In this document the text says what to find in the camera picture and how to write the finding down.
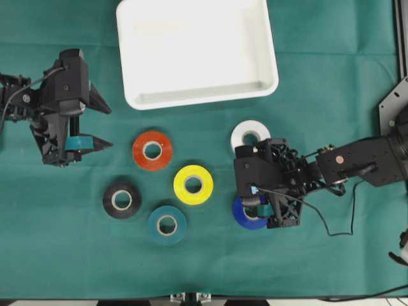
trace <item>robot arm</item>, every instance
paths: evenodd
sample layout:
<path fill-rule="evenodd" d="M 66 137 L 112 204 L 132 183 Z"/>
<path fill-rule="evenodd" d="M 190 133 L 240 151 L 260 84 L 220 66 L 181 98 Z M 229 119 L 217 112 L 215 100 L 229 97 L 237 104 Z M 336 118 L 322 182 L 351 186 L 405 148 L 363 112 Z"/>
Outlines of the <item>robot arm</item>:
<path fill-rule="evenodd" d="M 243 206 L 256 209 L 258 217 L 267 217 L 268 228 L 296 226 L 302 203 L 293 198 L 302 200 L 319 190 L 342 196 L 344 183 L 357 176 L 376 187 L 408 180 L 407 114 L 404 109 L 386 136 L 339 148 L 330 145 L 308 156 L 299 156 L 286 139 L 237 147 L 235 178 Z M 272 215 L 261 213 L 265 205 L 272 206 Z"/>
<path fill-rule="evenodd" d="M 111 109 L 89 82 L 88 66 L 79 49 L 65 50 L 46 72 L 39 89 L 29 78 L 0 74 L 0 113 L 3 120 L 28 120 L 44 164 L 67 166 L 82 155 L 112 144 L 80 133 L 79 117 L 86 108 Z"/>

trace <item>black cable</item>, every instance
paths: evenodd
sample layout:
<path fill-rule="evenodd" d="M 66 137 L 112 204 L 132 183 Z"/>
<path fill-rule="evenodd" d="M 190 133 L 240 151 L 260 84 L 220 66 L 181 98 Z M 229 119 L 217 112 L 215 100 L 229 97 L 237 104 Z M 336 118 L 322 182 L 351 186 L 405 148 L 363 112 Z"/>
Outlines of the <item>black cable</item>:
<path fill-rule="evenodd" d="M 399 286 L 399 287 L 395 287 L 395 288 L 391 288 L 391 289 L 386 290 L 386 291 L 378 292 L 378 293 L 375 293 L 373 295 L 362 295 L 362 296 L 359 296 L 359 297 L 356 297 L 356 298 L 327 298 L 327 299 L 322 299 L 321 301 L 338 303 L 338 302 L 350 302 L 350 301 L 366 300 L 367 298 L 377 298 L 379 296 L 384 296 L 384 295 L 387 295 L 388 293 L 392 293 L 392 292 L 400 291 L 400 290 L 404 290 L 404 289 L 408 289 L 408 284 L 403 285 L 403 286 Z"/>
<path fill-rule="evenodd" d="M 64 70 L 63 67 L 60 68 L 56 68 L 52 71 L 50 71 L 46 76 L 44 76 L 43 78 L 39 78 L 38 80 L 35 80 L 33 83 L 28 84 L 27 86 L 24 86 L 22 88 L 20 88 L 18 91 L 14 92 L 7 100 L 5 106 L 4 106 L 4 110 L 3 110 L 3 114 L 1 116 L 1 121 L 0 121 L 0 133 L 3 132 L 3 128 L 4 128 L 4 120 L 6 119 L 6 114 L 7 114 L 7 108 L 9 107 L 9 105 L 11 104 L 12 99 L 17 95 L 20 94 L 21 92 L 25 91 L 26 89 L 41 83 L 43 81 L 45 81 L 46 79 L 48 79 L 49 77 L 51 77 L 54 73 L 57 73 L 60 70 Z"/>
<path fill-rule="evenodd" d="M 356 188 L 362 182 L 364 182 L 364 180 L 359 181 L 353 187 L 353 210 L 352 210 L 352 215 L 351 215 L 350 232 L 349 233 L 334 233 L 334 234 L 330 233 L 330 230 L 329 230 L 329 227 L 327 225 L 326 219 L 323 217 L 323 214 L 320 212 L 319 209 L 317 209 L 317 207 L 315 207 L 315 206 L 313 206 L 313 205 L 311 205 L 311 204 L 309 204 L 309 203 L 307 203 L 307 202 L 305 202 L 305 201 L 303 201 L 301 199 L 295 198 L 294 196 L 290 196 L 288 194 L 280 193 L 278 191 L 273 191 L 273 190 L 269 190 L 269 189 L 263 189 L 263 188 L 260 188 L 258 186 L 255 186 L 255 187 L 258 188 L 260 191 L 264 191 L 266 193 L 274 193 L 274 194 L 277 194 L 279 196 L 284 196 L 284 197 L 286 197 L 286 198 L 288 198 L 290 200 L 299 201 L 300 203 L 303 203 L 304 205 L 310 207 L 311 209 L 313 209 L 318 214 L 320 220 L 322 220 L 324 228 L 326 229 L 327 235 L 329 237 L 335 237 L 335 236 L 342 236 L 342 235 L 348 235 L 348 236 L 353 236 L 354 235 L 354 215 L 355 215 L 355 211 L 356 211 Z"/>
<path fill-rule="evenodd" d="M 402 305 L 408 306 L 408 304 L 406 304 L 406 303 L 404 303 L 403 301 L 401 301 L 400 298 L 397 298 L 397 300 L 398 300 Z"/>
<path fill-rule="evenodd" d="M 354 216 L 356 212 L 356 190 L 357 186 L 360 185 L 362 182 L 364 182 L 364 180 L 355 183 L 353 186 L 353 212 L 351 213 L 351 226 L 350 226 L 352 234 L 354 234 Z"/>

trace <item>metal bracket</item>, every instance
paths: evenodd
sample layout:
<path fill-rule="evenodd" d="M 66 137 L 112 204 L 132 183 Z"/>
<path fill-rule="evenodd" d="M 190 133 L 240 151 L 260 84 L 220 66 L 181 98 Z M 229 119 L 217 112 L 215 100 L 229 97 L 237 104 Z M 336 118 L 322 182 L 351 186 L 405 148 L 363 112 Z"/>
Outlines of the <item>metal bracket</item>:
<path fill-rule="evenodd" d="M 201 305 L 202 303 L 211 302 L 211 294 L 209 293 L 176 293 L 170 295 L 171 303 L 188 303 L 189 305 Z"/>
<path fill-rule="evenodd" d="M 404 78 L 379 104 L 381 135 L 391 133 L 398 114 L 408 105 L 408 77 Z"/>
<path fill-rule="evenodd" d="M 211 295 L 209 293 L 200 293 L 197 292 L 196 300 L 200 303 L 208 303 L 211 302 Z"/>
<path fill-rule="evenodd" d="M 400 83 L 379 104 L 381 135 L 388 135 L 398 114 L 408 105 L 408 0 L 395 0 Z"/>
<path fill-rule="evenodd" d="M 170 295 L 171 303 L 182 303 L 186 300 L 186 293 L 176 293 L 175 295 Z"/>

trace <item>white tape roll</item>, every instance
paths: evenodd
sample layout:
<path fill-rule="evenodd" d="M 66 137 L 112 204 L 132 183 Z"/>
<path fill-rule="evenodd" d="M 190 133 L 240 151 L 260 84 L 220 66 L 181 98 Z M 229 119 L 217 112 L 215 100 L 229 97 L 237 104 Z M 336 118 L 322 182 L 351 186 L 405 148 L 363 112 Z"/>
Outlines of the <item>white tape roll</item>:
<path fill-rule="evenodd" d="M 231 135 L 231 147 L 233 152 L 235 152 L 236 147 L 245 145 L 244 138 L 249 134 L 254 135 L 259 142 L 271 138 L 269 130 L 259 121 L 243 121 L 236 126 Z"/>

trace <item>green fabric surface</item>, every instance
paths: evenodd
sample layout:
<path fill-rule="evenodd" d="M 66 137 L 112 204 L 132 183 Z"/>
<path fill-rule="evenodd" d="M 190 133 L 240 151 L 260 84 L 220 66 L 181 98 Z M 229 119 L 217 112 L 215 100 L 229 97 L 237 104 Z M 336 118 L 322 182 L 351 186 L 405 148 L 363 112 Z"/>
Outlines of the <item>green fabric surface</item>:
<path fill-rule="evenodd" d="M 280 84 L 269 97 L 138 112 L 124 99 L 115 9 L 118 0 L 1 0 L 0 71 L 36 79 L 61 50 L 79 47 L 90 78 L 113 110 L 87 111 L 83 133 L 114 143 L 65 169 L 44 166 L 28 123 L 0 137 L 0 298 L 136 298 L 181 291 L 214 295 L 330 296 L 375 293 L 408 282 L 388 258 L 407 226 L 403 183 L 357 191 L 355 236 L 326 236 L 304 208 L 299 227 L 248 231 L 234 220 L 230 134 L 245 119 L 264 122 L 300 153 L 378 134 L 378 102 L 398 82 L 391 0 L 269 0 Z M 165 132 L 173 161 L 150 173 L 135 165 L 141 132 Z M 183 205 L 172 182 L 196 163 L 214 193 Z M 143 205 L 111 218 L 105 188 L 134 182 Z M 332 231 L 349 229 L 353 181 L 343 198 L 307 197 Z M 160 205 L 181 209 L 188 232 L 172 247 L 147 235 Z"/>

